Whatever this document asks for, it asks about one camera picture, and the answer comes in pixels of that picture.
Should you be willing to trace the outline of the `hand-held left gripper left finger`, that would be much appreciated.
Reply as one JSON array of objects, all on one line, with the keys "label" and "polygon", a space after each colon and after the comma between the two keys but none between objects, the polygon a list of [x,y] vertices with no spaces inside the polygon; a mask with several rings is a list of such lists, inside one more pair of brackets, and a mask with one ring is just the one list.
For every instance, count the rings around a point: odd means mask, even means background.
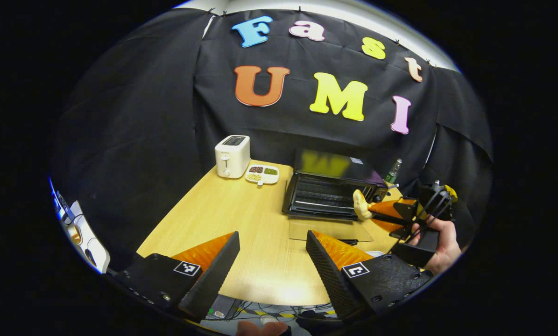
[{"label": "hand-held left gripper left finger", "polygon": [[233,231],[173,257],[159,253],[140,257],[106,280],[156,311],[200,322],[215,302],[238,253],[240,234]]}]

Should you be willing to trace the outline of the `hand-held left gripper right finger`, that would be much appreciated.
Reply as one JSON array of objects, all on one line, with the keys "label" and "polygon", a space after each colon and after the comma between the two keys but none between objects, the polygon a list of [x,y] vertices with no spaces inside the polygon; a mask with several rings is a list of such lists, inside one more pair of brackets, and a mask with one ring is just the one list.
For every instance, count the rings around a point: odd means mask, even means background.
[{"label": "hand-held left gripper right finger", "polygon": [[307,232],[306,250],[337,317],[345,322],[385,315],[432,278],[395,255],[372,257],[313,230]]}]

